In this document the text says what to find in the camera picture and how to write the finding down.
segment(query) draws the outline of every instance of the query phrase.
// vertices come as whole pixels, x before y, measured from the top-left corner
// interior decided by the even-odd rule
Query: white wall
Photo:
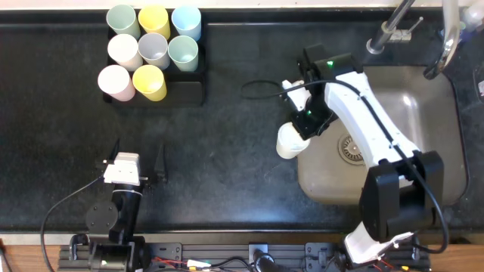
[[[0,0],[0,10],[16,9],[105,9],[117,4],[140,8],[157,3],[167,8],[196,5],[201,8],[301,8],[301,7],[388,7],[401,0]],[[459,0],[468,6],[476,0]],[[414,7],[442,5],[442,0],[417,0]]]

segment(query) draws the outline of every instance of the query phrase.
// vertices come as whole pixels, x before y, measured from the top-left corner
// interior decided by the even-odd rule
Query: white cup
[[[135,86],[126,69],[119,65],[109,65],[98,77],[99,88],[119,101],[128,101],[135,96]]]
[[[106,21],[117,34],[128,34],[135,39],[141,35],[135,10],[128,5],[112,7],[106,14]]]
[[[176,8],[172,13],[172,23],[178,34],[198,41],[202,36],[202,14],[196,7]]]
[[[143,59],[138,53],[138,42],[128,34],[114,36],[107,45],[107,53],[119,65],[134,72],[143,65]]]
[[[304,141],[293,127],[293,123],[287,122],[279,128],[278,143],[275,149],[283,159],[292,159],[307,148],[310,143],[311,139]]]
[[[157,66],[161,70],[169,66],[168,42],[161,34],[143,35],[138,42],[138,51],[147,63]]]
[[[183,72],[193,72],[198,67],[198,45],[188,36],[177,36],[168,45],[169,57]]]

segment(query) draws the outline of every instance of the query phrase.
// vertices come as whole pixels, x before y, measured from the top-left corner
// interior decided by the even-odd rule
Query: pink cup
[[[109,65],[98,77],[99,88],[119,101],[128,101],[135,96],[135,86],[128,71],[119,65]]]

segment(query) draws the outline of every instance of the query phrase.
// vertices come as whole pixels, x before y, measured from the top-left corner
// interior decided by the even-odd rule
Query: black countertop
[[[239,87],[252,79],[296,79],[296,58],[316,43],[333,54],[351,52],[365,65],[426,65],[442,46],[440,12],[412,11],[402,26],[422,14],[409,44],[387,45],[372,56],[365,43],[389,11],[206,11],[206,103],[148,110],[101,99],[103,12],[3,14],[0,230],[37,231],[54,203],[99,175],[94,162],[117,138],[122,151],[140,153],[145,170],[153,167],[160,140],[167,144],[169,182],[145,189],[139,232],[353,229],[356,206],[310,200],[299,188],[296,160],[277,155],[284,103],[241,100]],[[481,33],[460,46],[445,71],[455,85],[470,178],[462,199],[445,208],[452,230],[484,227],[484,210],[477,209],[484,205],[484,104],[476,86],[484,80],[483,46]],[[111,189],[97,184],[73,197],[47,229],[85,230],[86,209],[109,199]]]

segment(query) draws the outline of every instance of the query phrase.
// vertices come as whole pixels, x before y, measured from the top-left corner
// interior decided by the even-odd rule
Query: black tray
[[[141,36],[146,34],[143,27],[140,26]],[[206,51],[204,48],[204,30],[202,25],[202,36],[197,41],[198,44],[198,68],[193,72],[182,72],[171,61],[168,68],[164,69],[163,76],[166,82],[166,96],[161,101],[153,102],[147,99],[143,94],[136,91],[135,96],[129,101],[119,101],[112,98],[109,94],[103,94],[103,100],[106,103],[112,104],[117,107],[201,107],[205,99],[205,69],[206,69]],[[168,43],[178,36],[178,32],[173,24],[170,22],[171,35],[168,39]],[[109,28],[107,37],[108,41],[111,40],[116,33]],[[109,55],[107,55],[107,66],[117,64]]]

